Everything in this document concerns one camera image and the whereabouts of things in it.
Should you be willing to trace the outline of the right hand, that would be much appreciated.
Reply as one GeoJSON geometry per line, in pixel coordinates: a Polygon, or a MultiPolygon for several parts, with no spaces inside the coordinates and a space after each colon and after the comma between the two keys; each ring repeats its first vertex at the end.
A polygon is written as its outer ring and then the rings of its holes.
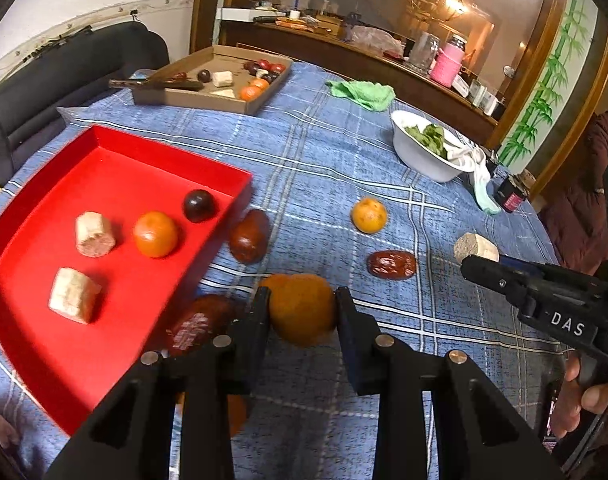
{"type": "Polygon", "coordinates": [[[562,387],[550,419],[550,429],[558,439],[578,427],[581,410],[602,414],[608,407],[608,384],[583,389],[576,380],[580,371],[581,362],[578,353],[566,352],[566,370],[562,387]]]}

